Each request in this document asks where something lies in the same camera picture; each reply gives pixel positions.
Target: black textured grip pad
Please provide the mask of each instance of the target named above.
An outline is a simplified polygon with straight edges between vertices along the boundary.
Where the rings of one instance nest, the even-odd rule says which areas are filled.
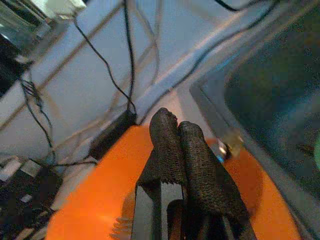
[[[184,121],[178,130],[184,153],[188,200],[204,212],[247,223],[248,212],[238,188],[208,147],[201,128]]]
[[[149,131],[153,150],[137,185],[160,181],[185,186],[185,165],[176,116],[166,108],[160,108],[151,119]]]

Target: orange surface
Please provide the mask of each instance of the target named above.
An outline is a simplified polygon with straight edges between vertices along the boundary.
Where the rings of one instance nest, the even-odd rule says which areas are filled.
[[[52,217],[46,239],[110,240],[116,218],[133,215],[133,190],[152,148],[148,128],[131,127]],[[280,193],[251,155],[244,151],[225,168],[239,187],[259,240],[300,239]]]

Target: grey surface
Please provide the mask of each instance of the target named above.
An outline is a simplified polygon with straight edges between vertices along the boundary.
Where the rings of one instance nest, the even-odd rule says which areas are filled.
[[[299,1],[286,14],[279,17],[276,22],[265,29],[256,30],[255,35],[248,41],[238,42],[239,50],[226,56],[224,67],[216,67],[203,75],[190,91],[208,124],[218,137],[223,137],[233,129],[237,129],[244,140],[245,147],[257,158],[272,178],[305,229],[312,233],[314,238],[320,238],[319,200],[315,197],[313,191],[311,193],[310,189],[301,185],[296,176],[293,177],[288,168],[279,164],[283,159],[286,160],[286,163],[289,163],[289,159],[298,159],[296,156],[298,153],[294,152],[294,148],[284,149],[284,143],[286,146],[294,146],[296,143],[308,139],[302,143],[309,144],[309,140],[313,139],[312,133],[317,128],[315,120],[319,111],[319,104],[316,103],[316,100],[319,102],[319,92],[316,87],[319,81],[315,83],[304,81],[305,75],[300,73],[301,69],[298,69],[298,67],[294,68],[299,74],[297,72],[292,73],[290,78],[286,79],[287,82],[284,80],[283,74],[285,72],[282,72],[281,80],[271,78],[273,81],[267,86],[272,91],[268,94],[267,92],[262,94],[253,88],[254,81],[258,78],[257,73],[253,73],[251,80],[244,81],[241,79],[234,80],[234,82],[231,80],[237,74],[238,67],[246,61],[250,61],[257,51],[266,46],[266,42],[271,43],[268,46],[268,51],[275,51],[275,53],[280,51],[276,49],[276,43],[279,42],[272,41],[276,37],[276,33],[279,33],[280,30],[283,30],[282,33],[289,33],[289,28],[287,28],[289,22],[292,23],[298,16],[304,15],[316,3],[319,3],[319,1]],[[319,14],[319,6],[315,8],[315,14]],[[301,36],[297,39],[292,37],[289,39],[295,41],[293,43],[295,45],[299,38]],[[287,42],[282,43],[282,46],[287,50],[286,54],[290,53],[291,48]],[[275,53],[266,54],[264,57],[266,59],[271,58],[275,56]],[[299,59],[303,61],[305,55],[302,54],[303,56],[301,56],[301,54],[302,52],[297,52],[295,58],[289,57],[287,61],[293,61],[292,64],[297,63]],[[267,73],[268,67],[271,67],[268,66],[269,64],[269,61],[259,59],[250,67],[256,70],[261,66],[261,71],[264,70]],[[284,68],[280,66],[275,69],[280,71]],[[318,68],[313,65],[310,69],[317,72]],[[248,74],[251,70],[242,69],[242,71],[243,74]],[[299,87],[295,87],[297,84],[295,81],[301,83]],[[257,83],[263,84],[265,81],[260,79]],[[275,95],[283,96],[283,99],[273,98]],[[301,114],[307,109],[310,115]]]

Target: white wall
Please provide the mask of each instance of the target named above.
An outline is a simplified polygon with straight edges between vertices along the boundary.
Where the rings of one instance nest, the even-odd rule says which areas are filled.
[[[139,0],[138,3],[151,26],[154,26],[156,1]],[[78,24],[85,33],[91,33],[105,22],[92,36],[91,41],[109,61],[115,79],[121,83],[130,70],[130,62],[123,9],[111,13],[118,4],[116,0],[91,0],[87,9],[78,17]],[[265,5],[258,9],[254,11],[254,15],[263,12]],[[216,41],[225,30],[228,30],[228,26],[232,26],[232,29],[237,28],[234,26],[234,21],[241,17],[242,13],[230,13],[213,0],[163,0],[158,44],[160,70],[157,84],[153,87],[167,88],[168,85],[161,85],[161,82],[177,81],[176,78],[183,76],[194,62],[197,54],[192,53]],[[138,59],[150,44],[150,40],[133,10],[130,12],[130,20],[133,29],[133,47]],[[66,33],[32,68],[33,80],[43,87],[41,92],[45,101],[45,111],[52,121],[53,139],[56,144],[102,116],[109,109],[116,94],[103,62],[87,44],[82,43],[82,36],[71,24]],[[150,90],[153,90],[152,87],[148,87],[155,70],[154,55],[151,59],[136,76],[134,100],[139,104],[137,105],[139,113],[143,113],[153,101],[151,99],[148,102],[143,98],[144,95],[152,94]],[[7,120],[8,115],[17,109],[16,99],[18,105],[22,104],[23,98],[18,85],[1,99],[1,112],[5,113],[1,114],[2,120]],[[125,103],[124,97],[120,96],[119,99],[118,105]],[[119,111],[113,112],[107,117],[103,126],[107,126],[108,121],[118,113]],[[66,157],[73,151],[74,146],[87,137],[94,136],[100,129],[101,127],[94,127],[64,144],[57,150],[59,159]],[[81,151],[75,159],[86,154],[89,143],[90,139],[83,143],[83,147],[78,148]],[[48,145],[45,136],[25,107],[1,129],[0,152],[35,159],[43,158],[47,154]]]

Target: black fabric finger cover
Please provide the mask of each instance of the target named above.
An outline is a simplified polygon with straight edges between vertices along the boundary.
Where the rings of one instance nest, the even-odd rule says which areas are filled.
[[[238,188],[205,142],[201,128],[184,121],[179,125],[188,184],[188,201],[201,211],[248,223],[248,212]]]
[[[176,116],[166,108],[161,108],[152,117],[149,132],[153,150],[137,184],[160,181],[185,186],[185,165]]]

